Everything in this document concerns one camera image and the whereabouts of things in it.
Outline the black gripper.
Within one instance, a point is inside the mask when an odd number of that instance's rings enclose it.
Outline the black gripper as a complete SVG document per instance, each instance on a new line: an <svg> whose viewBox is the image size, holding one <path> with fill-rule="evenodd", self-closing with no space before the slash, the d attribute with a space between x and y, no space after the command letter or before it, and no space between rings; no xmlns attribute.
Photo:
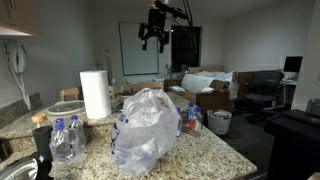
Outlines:
<svg viewBox="0 0 320 180"><path fill-rule="evenodd" d="M147 40L157 37L160 43L159 52L164 51L164 46L169 43L170 33L164 30L166 14L159 9L150 9L148 23L140 23L138 38L142 41L142 50L147 49Z"/></svg>

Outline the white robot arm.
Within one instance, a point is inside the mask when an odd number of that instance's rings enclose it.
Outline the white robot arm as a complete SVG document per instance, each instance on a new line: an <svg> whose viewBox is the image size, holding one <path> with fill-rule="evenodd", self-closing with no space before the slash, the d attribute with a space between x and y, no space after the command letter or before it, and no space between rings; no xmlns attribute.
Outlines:
<svg viewBox="0 0 320 180"><path fill-rule="evenodd" d="M171 20L175 21L177 17L188 22L189 27L193 27L188 0L183 0L185 10L169 5L165 0L152 0L149 5L148 22L141 23L138 31L138 38L142 41L142 49L147 49L147 41L151 37L156 37L159 44L159 52L164 51L164 46L169 43L170 31L165 30L165 22L168 19L167 14L172 15Z"/></svg>

